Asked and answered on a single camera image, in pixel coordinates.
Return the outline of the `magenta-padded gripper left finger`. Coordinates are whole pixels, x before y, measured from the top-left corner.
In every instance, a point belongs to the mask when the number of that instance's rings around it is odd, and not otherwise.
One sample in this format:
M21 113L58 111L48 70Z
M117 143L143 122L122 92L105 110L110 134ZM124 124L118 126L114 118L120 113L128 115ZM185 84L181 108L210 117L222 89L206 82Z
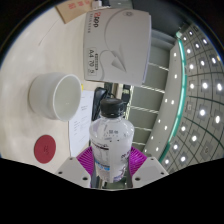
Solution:
M88 147L77 157L68 157L55 174L76 185L90 188L94 166L95 161L92 148Z

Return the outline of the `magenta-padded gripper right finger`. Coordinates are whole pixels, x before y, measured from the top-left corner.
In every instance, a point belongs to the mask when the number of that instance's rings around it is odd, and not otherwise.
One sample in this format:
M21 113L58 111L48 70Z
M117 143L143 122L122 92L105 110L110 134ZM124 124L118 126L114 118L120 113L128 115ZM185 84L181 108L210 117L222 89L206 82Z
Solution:
M127 168L127 187L140 188L168 175L155 157L147 157L132 147Z

